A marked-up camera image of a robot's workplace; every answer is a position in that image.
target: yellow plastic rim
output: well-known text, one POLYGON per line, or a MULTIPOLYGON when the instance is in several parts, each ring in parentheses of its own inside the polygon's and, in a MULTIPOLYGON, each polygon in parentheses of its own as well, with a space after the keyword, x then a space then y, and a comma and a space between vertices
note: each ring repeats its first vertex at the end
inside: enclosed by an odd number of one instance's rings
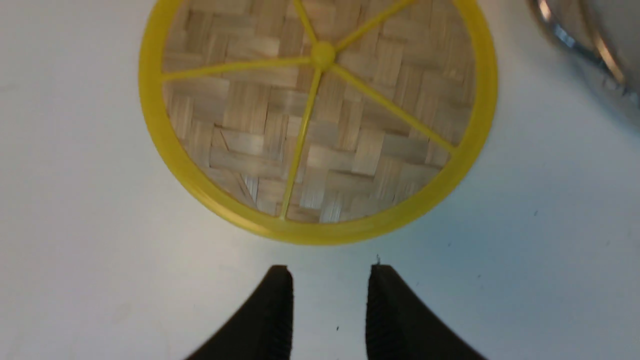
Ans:
MULTIPOLYGON (((178 141, 166 113, 162 84, 163 81, 171 79, 172 75, 163 74, 163 51, 174 16, 183 1, 184 0, 159 0, 148 20, 140 51, 140 73, 138 78, 142 110, 149 133, 157 147, 158 153, 174 176, 182 183, 185 189, 204 206, 236 226, 260 236, 300 245, 340 245, 380 236, 414 221, 444 200, 466 176, 482 151, 484 142, 491 129, 498 96, 498 73, 495 50, 493 48, 491 33, 476 2, 474 0, 452 0, 460 11, 472 39, 476 57, 476 101, 469 125, 467 126, 467 131, 461 143, 457 147, 448 148, 451 152, 451 159, 432 182, 393 208, 367 218, 338 224, 305 224, 295 222, 285 217, 272 217, 241 204, 227 192, 218 188, 192 162, 178 141)), ((335 50, 340 51, 344 49, 366 31, 375 27, 412 2, 413 0, 396 2, 387 11, 381 13, 378 17, 364 24, 362 28, 339 42, 335 50)), ((304 16, 304 9, 300 0, 294 0, 294 4, 296 5, 296 10, 301 13, 301 20, 311 40, 313 43, 318 43, 313 35, 313 29, 308 19, 304 16)), ((276 66, 299 65, 312 62, 312 60, 308 58, 270 61, 276 66)), ((233 64, 231 66, 232 69, 250 69, 252 67, 251 63, 233 64)), ((218 66, 214 72, 226 71, 224 69, 225 67, 229 68, 229 65, 218 66)), ((340 77, 357 87, 358 80, 356 78, 350 79, 348 71, 335 64, 327 67, 329 68, 327 70, 334 71, 340 77)), ((192 74, 185 76, 183 73, 180 77, 202 76, 210 73, 207 72, 207 69, 204 70, 204 74, 202 74, 202 71, 199 72, 198 69, 196 69, 192 74)), ((320 69, 320 66, 316 66, 316 77, 318 78, 319 73, 321 74, 324 70, 325 69, 320 69)), ((376 95, 367 93, 368 90, 365 88, 361 88, 361 90, 367 95, 376 95)), ((405 121, 411 121, 411 119, 405 119, 403 117, 404 114, 396 115, 399 115, 405 121)), ((426 127, 420 130, 423 132, 430 131, 426 129, 426 127)), ((300 138, 304 138, 302 135, 303 126, 301 126, 300 138)))

